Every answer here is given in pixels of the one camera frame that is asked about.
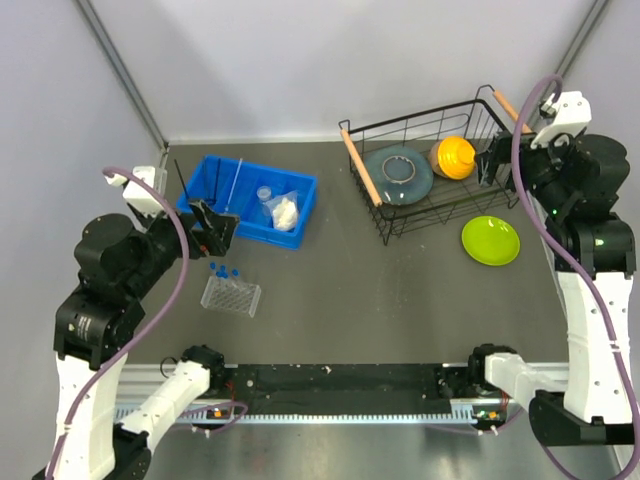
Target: blue plastic bin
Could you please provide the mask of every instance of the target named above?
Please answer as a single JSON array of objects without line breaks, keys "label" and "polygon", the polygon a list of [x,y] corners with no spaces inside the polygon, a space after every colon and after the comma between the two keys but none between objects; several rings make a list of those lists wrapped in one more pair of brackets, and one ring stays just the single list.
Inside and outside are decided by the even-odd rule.
[{"label": "blue plastic bin", "polygon": [[[215,196],[216,202],[213,205],[218,161],[220,162],[220,178],[218,179],[218,193]],[[213,211],[224,213],[237,168],[238,160],[206,155],[189,180],[187,185],[189,197],[203,198],[208,201]],[[240,225],[236,229],[236,235],[297,250],[302,243],[311,210],[316,203],[317,183],[316,177],[311,175],[243,161],[229,203],[229,213],[240,216]],[[273,219],[271,215],[265,215],[263,205],[256,194],[258,187],[263,185],[271,187],[272,198],[292,190],[298,192],[299,216],[298,223],[293,230],[281,232],[273,228]],[[178,208],[183,212],[191,211],[184,193],[178,200]]]}]

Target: gray wall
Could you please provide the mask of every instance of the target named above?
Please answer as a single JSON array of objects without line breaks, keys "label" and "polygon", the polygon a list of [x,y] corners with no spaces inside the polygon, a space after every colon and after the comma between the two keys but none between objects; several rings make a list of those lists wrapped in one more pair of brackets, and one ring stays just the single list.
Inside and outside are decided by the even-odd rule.
[{"label": "gray wall", "polygon": [[[591,103],[591,133],[602,133],[622,142],[627,148],[631,174],[620,189],[614,207],[636,235],[640,251],[640,2],[611,2],[566,79],[565,89],[580,90]],[[636,389],[640,386],[640,285],[636,278],[629,307],[631,369]],[[634,473],[637,479],[640,474]]]},{"label": "gray wall", "polygon": [[70,0],[3,2],[0,15],[0,472],[48,460],[58,382],[54,315],[75,286],[83,225],[123,210],[106,164],[159,152]]},{"label": "gray wall", "polygon": [[162,132],[209,143],[339,140],[343,118],[363,125],[458,102],[485,83],[519,103],[591,2],[93,3]]}]

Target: wooden handle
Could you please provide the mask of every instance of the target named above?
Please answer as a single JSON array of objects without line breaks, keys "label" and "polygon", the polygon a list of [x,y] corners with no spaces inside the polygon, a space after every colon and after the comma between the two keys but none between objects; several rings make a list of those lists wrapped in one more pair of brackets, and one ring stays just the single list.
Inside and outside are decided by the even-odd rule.
[{"label": "wooden handle", "polygon": [[380,205],[382,205],[382,199],[380,198],[380,195],[378,194],[378,190],[376,190],[375,185],[371,181],[371,177],[369,176],[369,171],[367,170],[367,167],[364,166],[364,162],[362,161],[362,158],[358,153],[358,149],[353,144],[353,141],[351,140],[351,136],[349,135],[349,132],[347,132],[343,128],[342,130],[340,130],[340,135],[342,135],[342,140],[344,140],[344,144],[347,146],[349,155],[351,155],[351,160],[353,160],[353,163],[355,163],[356,168],[358,169],[360,178],[362,178],[362,181],[364,182],[364,186],[366,187],[367,192],[371,197],[371,201],[376,207],[379,207]]},{"label": "wooden handle", "polygon": [[[511,120],[514,122],[518,121],[518,112],[511,106],[509,100],[502,94],[500,90],[495,90],[493,92],[493,97],[498,101],[500,106],[504,108],[504,111],[507,112],[507,115],[511,117]],[[532,133],[533,130],[529,128],[529,126],[525,123],[522,127],[522,133]]]}]

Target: lime green plate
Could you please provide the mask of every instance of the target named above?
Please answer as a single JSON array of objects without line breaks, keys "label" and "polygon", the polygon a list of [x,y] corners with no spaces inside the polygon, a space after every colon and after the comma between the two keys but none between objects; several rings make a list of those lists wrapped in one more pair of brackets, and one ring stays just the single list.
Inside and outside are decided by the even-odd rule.
[{"label": "lime green plate", "polygon": [[471,219],[462,229],[462,245],[471,258],[500,267],[511,263],[520,252],[518,233],[498,217]]}]

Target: white bracket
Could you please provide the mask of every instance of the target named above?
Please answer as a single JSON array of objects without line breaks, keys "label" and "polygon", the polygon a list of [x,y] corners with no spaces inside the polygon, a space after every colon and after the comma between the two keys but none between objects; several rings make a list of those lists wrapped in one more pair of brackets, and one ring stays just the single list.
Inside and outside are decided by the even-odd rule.
[{"label": "white bracket", "polygon": [[582,278],[573,272],[557,272],[557,275],[568,323],[569,380],[566,387],[514,354],[488,356],[485,378],[525,409],[529,408],[536,390],[564,391],[564,408],[587,423],[593,417],[602,417],[606,424],[630,423],[631,408],[613,349],[620,351],[630,372],[627,308],[633,278],[619,272],[596,275],[596,286],[607,303],[616,331],[617,342],[612,347],[602,313]]},{"label": "white bracket", "polygon": [[132,433],[148,432],[151,453],[178,417],[200,395],[209,390],[211,372],[200,363],[180,361],[175,370],[138,409],[122,420]]},{"label": "white bracket", "polygon": [[[80,404],[58,459],[56,480],[102,480],[115,467],[113,415],[125,355],[89,390]],[[65,417],[78,391],[96,373],[89,363],[67,355],[56,359],[60,377],[56,438],[66,430]]]},{"label": "white bracket", "polygon": [[[167,185],[167,171],[163,168],[140,166],[135,167],[133,175],[144,181],[160,195],[164,195]],[[107,183],[114,187],[120,187],[127,181],[122,175],[106,177]],[[162,206],[147,193],[140,185],[129,182],[122,192],[124,200],[145,216],[156,216],[163,211]]]},{"label": "white bracket", "polygon": [[[553,94],[540,107],[551,115],[553,121],[544,127],[531,142],[531,148],[546,148],[554,138],[562,133],[573,137],[584,130],[591,121],[591,106],[581,92],[562,92],[557,102],[553,102]],[[566,138],[558,138],[556,145],[566,142]]]},{"label": "white bracket", "polygon": [[[577,273],[558,272],[569,327],[569,385],[564,408],[585,422],[601,416],[605,423],[630,423],[631,408],[616,367],[602,313]],[[621,272],[596,275],[611,315],[627,372],[629,370],[629,296],[633,278]]]}]

